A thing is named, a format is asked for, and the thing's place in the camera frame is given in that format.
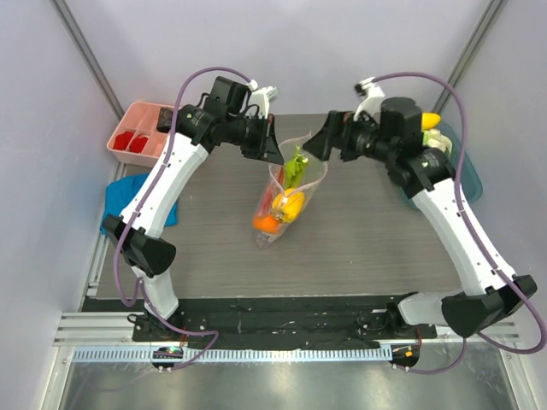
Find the watermelon slice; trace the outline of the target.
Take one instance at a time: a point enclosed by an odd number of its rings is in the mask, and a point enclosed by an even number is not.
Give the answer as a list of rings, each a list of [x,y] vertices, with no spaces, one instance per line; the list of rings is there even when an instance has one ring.
[[[280,168],[275,173],[274,178],[268,181],[268,185],[260,205],[260,215],[265,215],[269,213],[269,209],[271,207],[271,203],[274,199],[274,196],[279,191],[277,186],[283,184],[283,179],[284,179],[284,170]]]

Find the green celery stalk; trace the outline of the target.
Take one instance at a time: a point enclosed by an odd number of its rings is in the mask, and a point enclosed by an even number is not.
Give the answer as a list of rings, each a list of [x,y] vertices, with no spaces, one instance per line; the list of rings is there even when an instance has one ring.
[[[285,190],[296,189],[300,186],[308,164],[309,158],[303,153],[301,147],[297,146],[293,157],[283,166],[283,187]]]

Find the clear zip top bag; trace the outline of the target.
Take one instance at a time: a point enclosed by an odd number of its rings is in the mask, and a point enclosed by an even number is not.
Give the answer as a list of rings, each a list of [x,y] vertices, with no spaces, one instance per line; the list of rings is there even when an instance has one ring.
[[[303,149],[308,133],[279,144],[282,165],[269,163],[268,178],[253,214],[256,245],[266,248],[297,221],[326,177],[328,165]]]

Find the yellow bell pepper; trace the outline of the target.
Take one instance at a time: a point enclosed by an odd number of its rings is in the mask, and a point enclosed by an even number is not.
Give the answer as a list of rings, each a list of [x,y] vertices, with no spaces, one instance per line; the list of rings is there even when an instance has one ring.
[[[294,189],[285,190],[272,201],[271,212],[274,217],[286,224],[292,223],[303,210],[305,195]]]

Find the yellow mango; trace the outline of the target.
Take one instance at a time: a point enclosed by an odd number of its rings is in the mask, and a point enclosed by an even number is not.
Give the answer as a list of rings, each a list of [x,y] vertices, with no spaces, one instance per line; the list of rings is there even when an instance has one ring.
[[[421,116],[421,129],[423,131],[435,128],[441,121],[441,116],[436,113],[423,112]]]

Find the orange tangerine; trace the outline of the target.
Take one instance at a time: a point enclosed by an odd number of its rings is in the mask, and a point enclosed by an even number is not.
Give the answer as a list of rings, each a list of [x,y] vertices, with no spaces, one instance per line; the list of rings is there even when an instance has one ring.
[[[267,234],[277,235],[281,230],[281,221],[271,214],[268,215],[255,215],[252,220],[253,227]]]

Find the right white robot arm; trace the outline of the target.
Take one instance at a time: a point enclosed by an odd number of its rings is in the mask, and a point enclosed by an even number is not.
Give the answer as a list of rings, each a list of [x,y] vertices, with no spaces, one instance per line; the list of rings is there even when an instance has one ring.
[[[522,304],[519,294],[538,289],[529,275],[518,275],[497,252],[484,231],[475,230],[481,251],[465,222],[475,221],[467,203],[458,204],[455,170],[440,149],[423,144],[422,111],[408,97],[390,97],[379,106],[379,118],[331,111],[323,127],[303,148],[328,161],[339,149],[342,161],[362,156],[385,164],[388,177],[422,212],[446,249],[461,282],[453,293],[415,293],[389,312],[387,330],[406,337],[420,324],[447,325],[460,337],[471,337],[512,315]]]

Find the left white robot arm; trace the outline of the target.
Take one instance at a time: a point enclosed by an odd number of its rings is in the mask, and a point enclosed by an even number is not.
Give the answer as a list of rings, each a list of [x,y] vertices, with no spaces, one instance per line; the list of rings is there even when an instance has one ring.
[[[283,164],[270,112],[278,94],[274,86],[219,76],[198,105],[175,102],[166,146],[143,186],[120,215],[103,221],[114,259],[132,268],[134,294],[144,297],[155,317],[152,330],[162,340],[174,340],[182,329],[169,271],[176,248],[161,238],[168,214],[193,173],[222,144],[239,147],[248,159]]]

